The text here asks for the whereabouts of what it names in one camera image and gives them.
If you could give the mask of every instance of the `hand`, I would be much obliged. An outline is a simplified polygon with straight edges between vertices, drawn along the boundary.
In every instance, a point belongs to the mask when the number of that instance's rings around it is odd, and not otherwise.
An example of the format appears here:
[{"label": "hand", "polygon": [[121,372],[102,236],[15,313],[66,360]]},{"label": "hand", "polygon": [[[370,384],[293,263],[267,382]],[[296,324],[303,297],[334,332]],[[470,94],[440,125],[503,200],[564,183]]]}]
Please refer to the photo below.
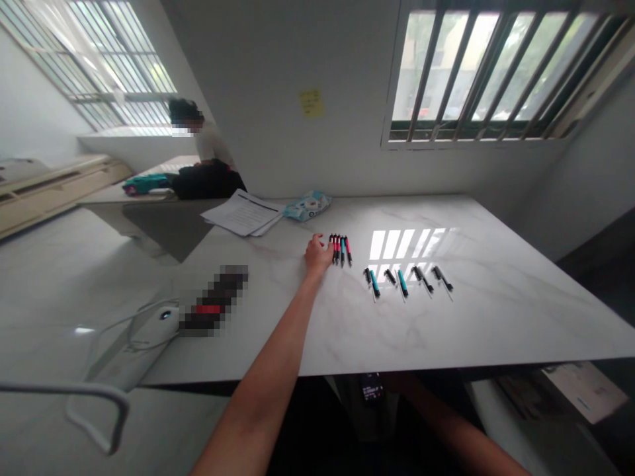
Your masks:
[{"label": "hand", "polygon": [[304,253],[307,276],[317,276],[320,279],[329,266],[331,266],[334,247],[333,243],[329,243],[328,248],[325,248],[324,243],[319,240],[322,236],[321,233],[313,235],[313,239],[309,241],[306,252]]},{"label": "hand", "polygon": [[413,372],[382,372],[380,374],[386,390],[399,393],[404,397],[411,394],[417,387],[423,386]]}]

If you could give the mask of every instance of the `dark hair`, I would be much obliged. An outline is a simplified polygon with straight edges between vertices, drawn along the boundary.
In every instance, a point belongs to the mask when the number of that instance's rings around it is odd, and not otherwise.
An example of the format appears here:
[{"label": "dark hair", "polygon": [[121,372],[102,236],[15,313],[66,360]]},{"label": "dark hair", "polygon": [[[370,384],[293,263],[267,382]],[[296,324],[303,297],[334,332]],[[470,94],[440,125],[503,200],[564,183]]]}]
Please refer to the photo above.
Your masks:
[{"label": "dark hair", "polygon": [[181,125],[184,120],[204,120],[196,103],[189,99],[170,99],[170,120],[174,125]]}]

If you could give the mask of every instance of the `white desk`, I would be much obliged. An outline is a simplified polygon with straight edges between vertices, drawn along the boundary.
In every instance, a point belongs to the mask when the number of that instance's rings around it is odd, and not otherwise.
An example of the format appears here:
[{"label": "white desk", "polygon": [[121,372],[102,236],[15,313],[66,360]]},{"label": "white desk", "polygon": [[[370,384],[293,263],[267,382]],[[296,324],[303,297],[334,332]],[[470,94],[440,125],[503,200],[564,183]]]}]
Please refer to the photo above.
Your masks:
[{"label": "white desk", "polygon": [[[373,243],[382,230],[384,239]],[[336,198],[322,215],[284,219],[262,238],[215,227],[180,266],[181,304],[195,304],[221,265],[247,265],[248,289],[225,329],[177,338],[142,384],[242,378],[294,295],[306,243],[317,232],[327,240],[348,235],[353,266],[332,266],[324,278],[301,376],[635,356],[635,329],[471,198]],[[386,242],[396,235],[391,253]],[[404,235],[411,239],[402,248]],[[413,263],[434,285],[432,299],[411,276]],[[454,285],[453,300],[432,264]],[[378,271],[377,303],[366,266]],[[385,281],[387,266],[403,270],[407,303]]]},{"label": "white desk", "polygon": [[[200,162],[197,155],[179,155],[168,162],[152,167],[135,177],[150,175],[155,173],[179,173],[183,167],[189,167]],[[170,195],[172,200],[178,200],[177,197]],[[117,183],[110,187],[104,188],[92,195],[84,197],[77,202],[78,205],[87,208],[103,221],[113,227],[120,235],[130,237],[143,237],[144,233],[134,225],[123,214],[123,207],[130,203],[146,203],[158,202],[166,199],[164,194],[146,194],[139,196],[128,196],[122,189],[122,184]]]}]

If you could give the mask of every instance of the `blue packet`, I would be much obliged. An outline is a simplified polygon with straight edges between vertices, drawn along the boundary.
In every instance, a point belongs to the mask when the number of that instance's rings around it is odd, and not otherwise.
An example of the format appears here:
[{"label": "blue packet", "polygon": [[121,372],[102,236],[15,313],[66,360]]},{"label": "blue packet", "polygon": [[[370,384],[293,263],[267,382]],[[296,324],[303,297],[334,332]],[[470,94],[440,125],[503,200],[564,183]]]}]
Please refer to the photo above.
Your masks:
[{"label": "blue packet", "polygon": [[331,200],[331,197],[322,192],[311,190],[287,205],[282,214],[298,221],[307,221],[322,213],[330,205]]}]

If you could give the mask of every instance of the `window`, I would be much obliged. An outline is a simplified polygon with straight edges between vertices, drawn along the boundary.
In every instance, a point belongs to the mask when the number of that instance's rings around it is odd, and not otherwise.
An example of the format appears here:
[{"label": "window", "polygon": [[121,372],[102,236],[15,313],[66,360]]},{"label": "window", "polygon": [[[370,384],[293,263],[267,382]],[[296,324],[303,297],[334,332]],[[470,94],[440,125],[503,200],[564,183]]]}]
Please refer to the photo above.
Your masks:
[{"label": "window", "polygon": [[106,67],[123,86],[124,106],[20,0],[0,0],[0,22],[94,129],[170,124],[167,101],[176,89],[129,2],[68,3]]},{"label": "window", "polygon": [[565,137],[580,119],[569,112],[585,84],[631,26],[628,17],[578,10],[408,9],[384,138]]}]

